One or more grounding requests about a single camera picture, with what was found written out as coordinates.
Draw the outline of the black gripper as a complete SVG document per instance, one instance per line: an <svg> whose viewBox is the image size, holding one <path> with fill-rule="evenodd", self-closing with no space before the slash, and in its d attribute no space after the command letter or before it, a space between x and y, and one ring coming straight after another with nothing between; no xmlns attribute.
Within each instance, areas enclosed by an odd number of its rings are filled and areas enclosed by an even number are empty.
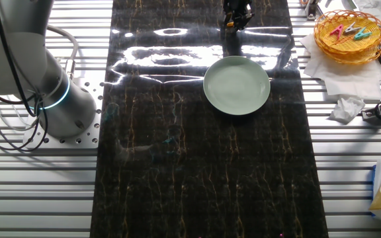
<svg viewBox="0 0 381 238"><path fill-rule="evenodd" d="M225 18L223 27L226 32L235 32L234 15L236 12L236 29L243 30L254 13L251 11L252 0L224 0Z"/></svg>

